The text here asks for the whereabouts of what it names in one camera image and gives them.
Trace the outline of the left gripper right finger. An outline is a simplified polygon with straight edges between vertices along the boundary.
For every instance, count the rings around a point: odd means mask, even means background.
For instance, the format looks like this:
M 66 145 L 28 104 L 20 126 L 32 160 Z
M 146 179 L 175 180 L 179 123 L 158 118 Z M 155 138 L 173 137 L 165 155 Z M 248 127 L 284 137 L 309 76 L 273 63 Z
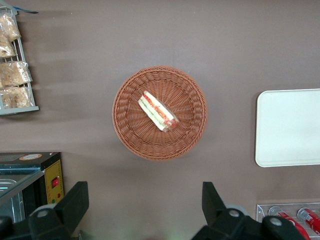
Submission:
M 202 211 L 206 220 L 194 240 L 260 240 L 261 224 L 236 208 L 227 208 L 212 182 L 202 183 Z

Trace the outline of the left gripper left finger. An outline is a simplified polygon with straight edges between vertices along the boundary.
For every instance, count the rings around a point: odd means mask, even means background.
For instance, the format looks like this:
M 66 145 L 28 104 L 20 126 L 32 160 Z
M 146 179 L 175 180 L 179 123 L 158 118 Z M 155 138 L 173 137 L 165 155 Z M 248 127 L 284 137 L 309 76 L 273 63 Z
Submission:
M 88 183 L 79 181 L 53 208 L 41 207 L 28 218 L 31 238 L 70 240 L 88 208 Z

